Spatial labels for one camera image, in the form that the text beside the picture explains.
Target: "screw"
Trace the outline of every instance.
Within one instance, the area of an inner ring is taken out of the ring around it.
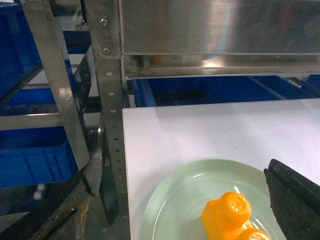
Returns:
[[[101,18],[99,23],[103,26],[106,27],[108,25],[108,20],[105,18]]]
[[[103,49],[103,52],[104,52],[104,54],[106,54],[106,55],[110,55],[111,50],[110,50],[110,48],[105,47],[105,48]]]

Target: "white tabletop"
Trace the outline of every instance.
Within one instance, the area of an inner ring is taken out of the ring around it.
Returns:
[[[158,184],[203,159],[277,159],[320,185],[320,99],[123,110],[131,239]]]

